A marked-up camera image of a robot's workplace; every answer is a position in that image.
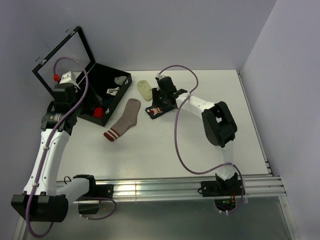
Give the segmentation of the beige red reindeer sock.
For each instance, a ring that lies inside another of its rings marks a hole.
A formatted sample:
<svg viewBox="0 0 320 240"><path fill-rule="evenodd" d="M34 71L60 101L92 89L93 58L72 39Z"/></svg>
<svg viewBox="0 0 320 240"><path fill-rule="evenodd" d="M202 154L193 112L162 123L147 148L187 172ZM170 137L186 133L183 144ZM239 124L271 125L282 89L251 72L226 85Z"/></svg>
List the beige red reindeer sock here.
<svg viewBox="0 0 320 240"><path fill-rule="evenodd" d="M93 116L97 119L101 119L104 115L104 108L103 107L97 107L93 111Z"/></svg>

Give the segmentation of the navy christmas sock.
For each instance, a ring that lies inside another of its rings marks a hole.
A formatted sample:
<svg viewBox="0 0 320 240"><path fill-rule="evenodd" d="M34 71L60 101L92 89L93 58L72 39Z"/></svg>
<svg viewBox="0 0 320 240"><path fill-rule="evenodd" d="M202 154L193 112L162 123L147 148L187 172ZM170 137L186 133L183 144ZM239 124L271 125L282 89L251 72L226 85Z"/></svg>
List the navy christmas sock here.
<svg viewBox="0 0 320 240"><path fill-rule="evenodd" d="M154 120L156 118L161 117L162 115L172 111L174 107L166 106L166 107L147 107L144 111L148 114L148 116Z"/></svg>

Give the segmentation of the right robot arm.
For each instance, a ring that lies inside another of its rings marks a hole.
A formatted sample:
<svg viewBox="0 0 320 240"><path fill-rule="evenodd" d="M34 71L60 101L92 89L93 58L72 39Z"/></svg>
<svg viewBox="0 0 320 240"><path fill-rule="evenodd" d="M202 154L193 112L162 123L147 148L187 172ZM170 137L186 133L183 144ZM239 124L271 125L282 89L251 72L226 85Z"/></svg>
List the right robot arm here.
<svg viewBox="0 0 320 240"><path fill-rule="evenodd" d="M174 148L179 162L189 173L205 175L213 171L216 177L216 189L222 195L229 194L240 176L234 165L233 141L238 127L228 105L220 101L213 103L192 95L191 91L177 89L171 77L158 74L157 87L152 89L152 106L177 109L174 120ZM178 121L180 112L185 110L202 120L205 136L219 153L219 164L209 170L196 172L184 163L178 147Z"/></svg>

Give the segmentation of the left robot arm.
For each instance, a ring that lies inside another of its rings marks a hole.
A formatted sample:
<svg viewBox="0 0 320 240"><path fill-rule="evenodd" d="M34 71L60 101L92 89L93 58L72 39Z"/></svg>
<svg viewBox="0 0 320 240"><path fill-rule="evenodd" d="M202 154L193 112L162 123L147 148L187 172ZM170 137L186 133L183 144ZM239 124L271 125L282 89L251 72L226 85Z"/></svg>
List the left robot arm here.
<svg viewBox="0 0 320 240"><path fill-rule="evenodd" d="M78 174L57 189L57 177L65 147L70 139L83 91L73 83L57 84L54 100L41 120L41 140L31 176L22 194L15 194L11 206L30 222L62 222L69 206L78 199L91 200L98 188L93 175Z"/></svg>

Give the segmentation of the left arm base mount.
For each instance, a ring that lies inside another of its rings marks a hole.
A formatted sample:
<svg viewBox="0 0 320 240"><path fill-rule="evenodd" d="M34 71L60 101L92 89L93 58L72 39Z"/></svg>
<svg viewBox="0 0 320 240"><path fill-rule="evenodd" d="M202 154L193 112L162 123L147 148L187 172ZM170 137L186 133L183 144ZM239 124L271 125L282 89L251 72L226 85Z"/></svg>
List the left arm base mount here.
<svg viewBox="0 0 320 240"><path fill-rule="evenodd" d="M112 216L116 209L117 203L113 200L114 185L113 184L98 184L95 186L93 195L84 195L80 198L81 202L84 201L98 201L98 203L79 203L78 213L81 218L90 221L104 220ZM105 216L91 216L96 215L101 207L101 203L111 202L113 204L112 210Z"/></svg>

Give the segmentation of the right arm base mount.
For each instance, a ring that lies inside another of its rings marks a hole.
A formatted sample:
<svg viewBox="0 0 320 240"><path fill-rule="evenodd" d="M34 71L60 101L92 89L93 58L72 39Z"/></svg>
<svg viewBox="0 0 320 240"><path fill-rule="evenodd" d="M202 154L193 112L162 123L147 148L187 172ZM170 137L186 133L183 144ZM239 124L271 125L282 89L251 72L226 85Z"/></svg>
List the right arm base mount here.
<svg viewBox="0 0 320 240"><path fill-rule="evenodd" d="M219 211L230 212L237 207L236 197L244 197L245 189L240 180L210 180L202 181L197 192L202 197L213 197Z"/></svg>

